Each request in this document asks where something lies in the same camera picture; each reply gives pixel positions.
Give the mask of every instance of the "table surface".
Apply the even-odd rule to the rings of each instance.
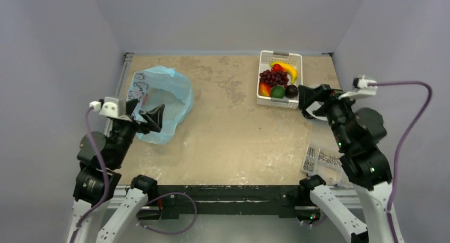
[[[296,185],[306,149],[334,147],[329,127],[312,123],[296,109],[256,104],[257,56],[134,56],[134,72],[156,65],[175,68],[194,88],[194,107],[166,145],[135,138],[120,184],[138,174],[159,185]],[[303,58],[304,85],[339,88],[328,56]]]

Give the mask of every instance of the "yellow banana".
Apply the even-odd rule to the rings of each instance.
[[[288,72],[289,76],[291,76],[291,84],[294,84],[295,80],[297,80],[297,70],[292,67],[292,65],[283,62],[270,63],[270,67],[272,67],[274,64],[279,64],[281,67],[283,67],[283,69]]]

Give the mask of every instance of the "white plastic basket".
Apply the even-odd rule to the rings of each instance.
[[[297,80],[294,82],[294,85],[303,85],[303,59],[299,54],[292,53],[281,53],[281,52],[273,52],[269,50],[261,51],[259,56],[259,71],[256,79],[256,104],[266,105],[266,106],[274,106],[281,108],[289,108],[289,109],[297,109],[298,108],[298,96],[292,99],[288,98],[271,98],[261,96],[259,94],[259,74],[265,70],[270,70],[270,63],[272,62],[284,62],[292,65],[297,70]]]

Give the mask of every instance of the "white wall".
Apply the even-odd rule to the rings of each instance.
[[[333,52],[362,0],[97,0],[125,51]]]
[[[359,74],[379,82],[422,80],[434,97],[401,151],[399,191],[394,202],[406,242],[448,242],[450,217],[450,0],[364,0],[333,56],[341,84]],[[378,110],[395,146],[426,98],[422,87],[379,88],[360,106]]]
[[[65,241],[84,113],[121,61],[95,0],[0,0],[1,242]]]

